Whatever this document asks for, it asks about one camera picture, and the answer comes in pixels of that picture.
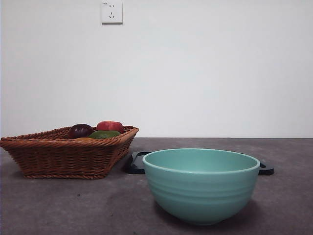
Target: ceramic bowl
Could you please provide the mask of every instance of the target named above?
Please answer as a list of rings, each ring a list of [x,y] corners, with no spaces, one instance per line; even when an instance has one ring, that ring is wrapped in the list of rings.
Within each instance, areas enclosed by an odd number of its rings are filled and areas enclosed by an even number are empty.
[[[181,148],[143,157],[156,202],[191,224],[211,225],[238,213],[250,200],[260,162],[215,149]]]

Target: wicker basket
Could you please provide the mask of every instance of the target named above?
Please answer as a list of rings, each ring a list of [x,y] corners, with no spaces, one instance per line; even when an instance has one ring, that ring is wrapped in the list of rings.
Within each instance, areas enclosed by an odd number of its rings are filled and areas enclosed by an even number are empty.
[[[127,153],[139,131],[124,126],[125,133],[102,140],[69,139],[70,127],[1,138],[0,146],[19,165],[26,178],[100,179]]]

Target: apple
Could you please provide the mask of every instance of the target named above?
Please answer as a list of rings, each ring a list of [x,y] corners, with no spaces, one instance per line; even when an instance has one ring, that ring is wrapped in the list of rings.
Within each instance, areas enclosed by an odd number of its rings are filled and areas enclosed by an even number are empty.
[[[97,131],[118,131],[124,133],[123,125],[118,121],[101,121],[96,126]]]

